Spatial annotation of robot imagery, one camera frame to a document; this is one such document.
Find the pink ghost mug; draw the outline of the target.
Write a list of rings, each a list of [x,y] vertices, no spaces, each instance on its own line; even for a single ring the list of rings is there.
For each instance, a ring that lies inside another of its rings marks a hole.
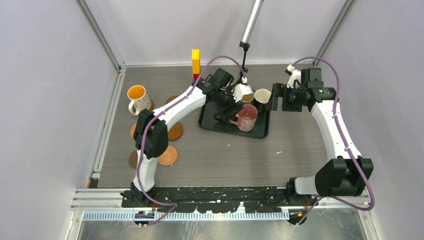
[[[245,104],[243,108],[236,113],[236,120],[229,120],[229,122],[236,125],[240,131],[249,132],[254,128],[257,117],[257,108],[252,104]]]

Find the rattan coaster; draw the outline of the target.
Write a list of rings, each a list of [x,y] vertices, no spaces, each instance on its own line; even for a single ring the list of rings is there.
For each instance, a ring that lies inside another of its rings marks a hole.
[[[165,152],[158,158],[158,163],[162,166],[171,166],[178,159],[178,151],[174,146],[169,145]]]
[[[135,139],[134,134],[135,134],[136,126],[137,126],[137,124],[136,124],[136,123],[135,123],[135,124],[133,124],[133,125],[131,126],[131,128],[130,128],[130,131],[129,131],[129,134],[130,134],[130,137],[131,137],[131,139],[132,139],[132,140],[134,140],[134,139]]]

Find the floral white mug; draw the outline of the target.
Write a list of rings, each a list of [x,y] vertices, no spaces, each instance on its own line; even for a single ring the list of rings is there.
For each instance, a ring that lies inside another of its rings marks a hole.
[[[141,111],[151,107],[151,99],[147,90],[142,85],[134,85],[127,91],[127,97],[130,102],[128,104],[128,111],[133,116],[138,116]]]

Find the rattan coaster front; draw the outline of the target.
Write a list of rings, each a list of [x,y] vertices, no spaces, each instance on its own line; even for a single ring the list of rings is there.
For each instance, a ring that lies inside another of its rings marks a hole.
[[[135,124],[133,124],[133,125],[131,126],[131,128],[130,128],[130,131],[129,131],[129,134],[130,134],[130,137],[131,137],[131,139],[132,139],[132,140],[134,140],[134,139],[135,139],[134,134],[135,134],[136,126],[137,126],[137,124],[136,124],[136,123],[135,123]]]

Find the dark brown wooden coaster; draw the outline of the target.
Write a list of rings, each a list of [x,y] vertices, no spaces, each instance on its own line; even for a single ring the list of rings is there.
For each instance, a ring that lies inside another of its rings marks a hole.
[[[131,168],[136,169],[138,164],[138,152],[135,150],[128,156],[128,164]]]

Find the dark green mug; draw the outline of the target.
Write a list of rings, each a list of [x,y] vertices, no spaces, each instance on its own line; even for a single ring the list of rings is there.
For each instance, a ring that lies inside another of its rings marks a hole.
[[[232,125],[230,120],[227,117],[222,116],[220,112],[217,112],[213,115],[213,118],[221,123],[222,125]]]

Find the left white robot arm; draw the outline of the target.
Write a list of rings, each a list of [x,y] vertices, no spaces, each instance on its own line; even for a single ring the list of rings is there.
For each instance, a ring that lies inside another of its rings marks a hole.
[[[218,68],[206,78],[199,76],[185,92],[164,106],[141,111],[133,134],[137,165],[130,191],[135,202],[141,207],[148,207],[153,202],[151,190],[155,187],[158,159],[169,146],[169,130],[178,121],[208,103],[219,107],[221,117],[233,119],[242,108],[240,100],[250,93],[252,89],[244,75],[235,81],[229,72]]]

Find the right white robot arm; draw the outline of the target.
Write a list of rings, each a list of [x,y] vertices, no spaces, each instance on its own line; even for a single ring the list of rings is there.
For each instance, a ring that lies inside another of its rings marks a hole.
[[[273,84],[269,109],[277,110],[279,98],[282,111],[301,112],[307,107],[318,124],[328,159],[315,175],[290,178],[286,184],[287,202],[299,205],[306,195],[360,196],[374,164],[362,156],[350,138],[341,115],[338,91],[324,85],[320,68],[298,70],[289,65],[285,72],[289,80],[286,84]]]

